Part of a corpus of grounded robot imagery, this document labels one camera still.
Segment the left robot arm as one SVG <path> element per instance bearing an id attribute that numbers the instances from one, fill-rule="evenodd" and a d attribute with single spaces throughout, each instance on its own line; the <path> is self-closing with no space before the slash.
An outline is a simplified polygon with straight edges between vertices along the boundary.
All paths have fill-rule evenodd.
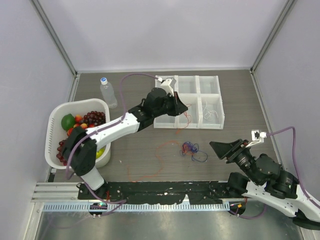
<path id="1" fill-rule="evenodd" d="M 72 169 L 89 188 L 89 194 L 100 200 L 107 192 L 106 181 L 96 167 L 96 152 L 107 144 L 129 134 L 137 133 L 154 123 L 155 118 L 167 115 L 176 117 L 188 110 L 178 93 L 167 93 L 155 87 L 121 117 L 103 125 L 72 130 L 61 149 L 61 155 L 68 160 L 66 170 Z"/>

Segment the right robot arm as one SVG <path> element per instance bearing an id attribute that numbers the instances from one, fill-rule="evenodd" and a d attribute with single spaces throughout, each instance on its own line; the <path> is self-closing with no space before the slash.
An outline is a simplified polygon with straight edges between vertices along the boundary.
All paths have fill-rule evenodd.
<path id="1" fill-rule="evenodd" d="M 225 190 L 230 197 L 257 200 L 280 211 L 301 228 L 320 229 L 319 201 L 307 197 L 300 181 L 279 163 L 265 153 L 253 156 L 247 140 L 209 144 L 219 159 L 235 163 L 242 170 L 229 175 Z"/>

